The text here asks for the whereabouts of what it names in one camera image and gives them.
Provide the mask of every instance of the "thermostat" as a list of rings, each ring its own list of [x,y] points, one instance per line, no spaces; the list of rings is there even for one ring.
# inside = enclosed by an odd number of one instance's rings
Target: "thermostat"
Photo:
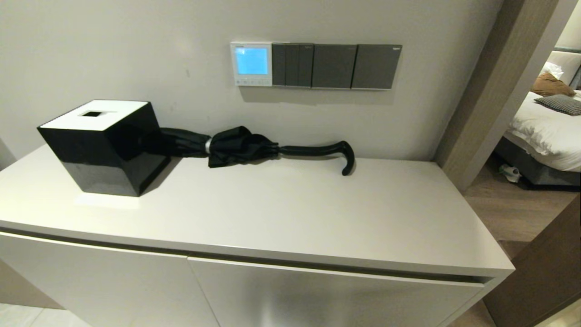
[[[272,86],[271,43],[232,42],[230,50],[236,86]]]

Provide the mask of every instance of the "black tissue box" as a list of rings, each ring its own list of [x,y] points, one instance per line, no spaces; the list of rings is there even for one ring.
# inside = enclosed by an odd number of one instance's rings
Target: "black tissue box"
[[[93,100],[38,131],[84,192],[137,197],[170,162],[139,144],[159,131],[150,102]]]

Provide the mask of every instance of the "umbrella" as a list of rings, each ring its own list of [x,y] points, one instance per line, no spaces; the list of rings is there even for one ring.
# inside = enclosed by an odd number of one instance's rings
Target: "umbrella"
[[[276,158],[279,154],[320,157],[342,153],[347,158],[343,176],[353,170],[355,155],[346,141],[324,147],[279,147],[260,134],[252,134],[244,126],[222,131],[214,137],[182,129],[161,128],[140,140],[141,147],[148,153],[172,157],[209,157],[210,168],[225,167],[233,164]]]

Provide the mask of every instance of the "checkered pillow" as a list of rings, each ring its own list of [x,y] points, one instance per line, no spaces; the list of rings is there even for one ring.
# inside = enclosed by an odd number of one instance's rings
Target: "checkered pillow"
[[[581,101],[575,100],[563,94],[551,95],[549,97],[535,99],[537,103],[544,105],[557,112],[566,113],[570,116],[581,115]]]

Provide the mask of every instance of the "curved umbrella handle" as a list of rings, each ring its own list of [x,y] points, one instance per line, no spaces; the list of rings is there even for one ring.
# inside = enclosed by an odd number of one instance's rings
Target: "curved umbrella handle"
[[[284,155],[300,155],[304,157],[321,157],[333,153],[342,153],[345,155],[345,158],[347,158],[347,166],[345,166],[342,172],[343,176],[349,175],[355,165],[355,153],[347,141],[341,141],[326,147],[281,147],[279,153]]]

